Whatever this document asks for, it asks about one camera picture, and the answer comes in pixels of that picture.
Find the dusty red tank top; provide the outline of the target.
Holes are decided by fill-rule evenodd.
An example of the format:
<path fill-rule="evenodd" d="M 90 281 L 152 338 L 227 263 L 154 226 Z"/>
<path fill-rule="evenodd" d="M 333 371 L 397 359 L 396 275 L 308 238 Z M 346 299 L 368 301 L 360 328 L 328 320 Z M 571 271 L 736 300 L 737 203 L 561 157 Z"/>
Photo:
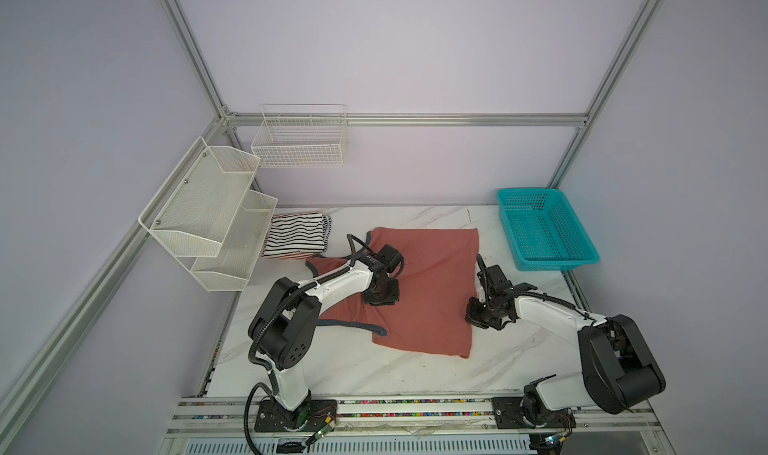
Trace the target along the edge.
<path fill-rule="evenodd" d="M 368 232 L 366 243 L 403 255 L 399 300 L 374 307 L 355 294 L 325 310 L 318 324 L 369 331 L 375 344 L 392 349 L 467 359 L 472 328 L 465 314 L 476 296 L 478 231 L 380 227 Z"/>

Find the black white striped tank top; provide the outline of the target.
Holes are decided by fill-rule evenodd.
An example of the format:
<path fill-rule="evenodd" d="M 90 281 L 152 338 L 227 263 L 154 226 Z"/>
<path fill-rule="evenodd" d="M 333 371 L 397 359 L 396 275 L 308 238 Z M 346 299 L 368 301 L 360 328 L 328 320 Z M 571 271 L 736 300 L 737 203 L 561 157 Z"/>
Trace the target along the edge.
<path fill-rule="evenodd" d="M 328 248 L 332 219 L 320 212 L 273 216 L 262 256 L 268 259 L 306 259 Z"/>

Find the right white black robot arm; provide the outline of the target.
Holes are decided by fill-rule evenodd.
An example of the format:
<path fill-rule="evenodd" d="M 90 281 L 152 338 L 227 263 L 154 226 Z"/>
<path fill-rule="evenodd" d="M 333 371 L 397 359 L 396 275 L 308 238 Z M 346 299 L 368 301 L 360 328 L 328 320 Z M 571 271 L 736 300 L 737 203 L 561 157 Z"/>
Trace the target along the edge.
<path fill-rule="evenodd" d="M 534 285 L 513 284 L 499 266 L 488 267 L 482 258 L 477 264 L 484 298 L 468 302 L 465 320 L 470 325 L 501 331 L 528 322 L 579 353 L 577 371 L 544 376 L 524 387 L 519 405 L 523 424 L 544 427 L 568 410 L 583 407 L 616 415 L 665 391 L 666 379 L 632 318 L 582 310 Z"/>

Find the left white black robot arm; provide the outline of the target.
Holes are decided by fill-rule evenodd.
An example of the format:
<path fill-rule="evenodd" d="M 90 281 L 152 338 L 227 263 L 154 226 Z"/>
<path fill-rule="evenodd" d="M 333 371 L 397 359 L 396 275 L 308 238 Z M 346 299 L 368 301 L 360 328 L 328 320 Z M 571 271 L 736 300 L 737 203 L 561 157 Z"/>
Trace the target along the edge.
<path fill-rule="evenodd" d="M 364 245 L 323 275 L 302 282 L 283 277 L 273 284 L 248 328 L 248 361 L 266 370 L 279 407 L 295 412 L 311 400 L 300 363 L 320 316 L 356 294 L 370 306 L 396 304 L 404 268 L 405 259 L 394 247 L 375 252 Z"/>

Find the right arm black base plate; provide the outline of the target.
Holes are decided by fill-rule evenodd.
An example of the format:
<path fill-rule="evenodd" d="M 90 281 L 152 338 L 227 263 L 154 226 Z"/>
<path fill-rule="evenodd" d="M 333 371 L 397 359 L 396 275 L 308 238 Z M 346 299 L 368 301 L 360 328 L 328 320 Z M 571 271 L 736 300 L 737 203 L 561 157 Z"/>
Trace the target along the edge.
<path fill-rule="evenodd" d="M 491 404 L 498 429 L 571 429 L 575 426 L 570 409 L 551 411 L 530 396 L 494 397 Z"/>

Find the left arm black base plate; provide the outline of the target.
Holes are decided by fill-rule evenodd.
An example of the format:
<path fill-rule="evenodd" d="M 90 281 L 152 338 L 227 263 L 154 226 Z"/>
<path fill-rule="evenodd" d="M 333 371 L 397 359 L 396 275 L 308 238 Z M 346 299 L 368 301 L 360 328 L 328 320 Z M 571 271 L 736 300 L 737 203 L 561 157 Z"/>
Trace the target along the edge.
<path fill-rule="evenodd" d="M 259 404 L 253 430 L 256 433 L 316 432 L 337 416 L 338 402 L 318 399 L 303 402 L 294 410 L 272 400 Z"/>

